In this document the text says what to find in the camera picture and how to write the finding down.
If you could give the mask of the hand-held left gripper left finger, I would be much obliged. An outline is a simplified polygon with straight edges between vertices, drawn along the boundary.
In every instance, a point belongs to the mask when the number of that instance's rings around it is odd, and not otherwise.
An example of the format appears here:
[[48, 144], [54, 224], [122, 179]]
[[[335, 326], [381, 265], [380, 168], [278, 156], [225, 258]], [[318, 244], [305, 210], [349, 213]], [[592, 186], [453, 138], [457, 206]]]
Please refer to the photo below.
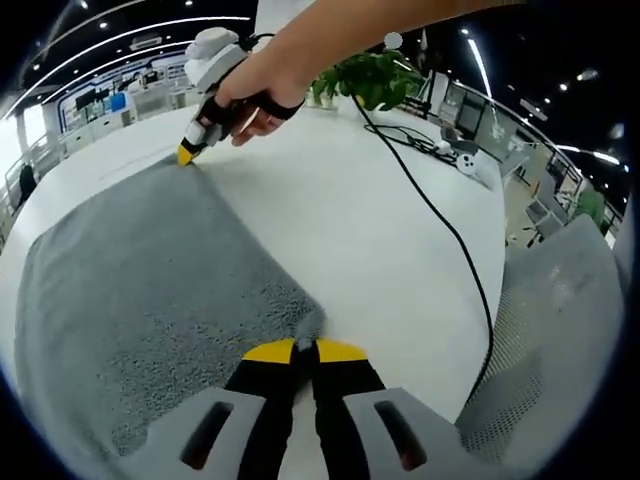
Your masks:
[[126, 479], [248, 479], [277, 474], [298, 390], [292, 338], [248, 351], [223, 388], [207, 388], [152, 422], [124, 458]]

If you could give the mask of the person's right hand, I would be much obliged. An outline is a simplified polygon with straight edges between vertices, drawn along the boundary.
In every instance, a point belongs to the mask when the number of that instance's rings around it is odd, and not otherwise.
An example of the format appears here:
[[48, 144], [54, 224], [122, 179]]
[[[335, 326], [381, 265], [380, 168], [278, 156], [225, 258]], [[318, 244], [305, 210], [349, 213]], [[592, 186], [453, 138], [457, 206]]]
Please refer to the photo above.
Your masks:
[[272, 59], [267, 50], [251, 54], [236, 67], [219, 85], [215, 101], [220, 107], [243, 102], [241, 112], [231, 127], [231, 143], [242, 146], [254, 137], [264, 137], [275, 132], [284, 122], [256, 103], [256, 99], [268, 98], [282, 108], [301, 105], [309, 83], [299, 80], [282, 58]]

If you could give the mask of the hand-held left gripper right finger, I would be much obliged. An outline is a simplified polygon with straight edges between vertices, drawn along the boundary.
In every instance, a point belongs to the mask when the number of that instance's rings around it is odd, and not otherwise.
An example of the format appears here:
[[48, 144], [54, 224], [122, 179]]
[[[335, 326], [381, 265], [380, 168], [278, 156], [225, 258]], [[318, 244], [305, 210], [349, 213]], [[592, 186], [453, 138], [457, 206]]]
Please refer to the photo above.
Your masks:
[[320, 339], [312, 374], [316, 431], [332, 479], [474, 479], [457, 429], [402, 388], [388, 388], [365, 351]]

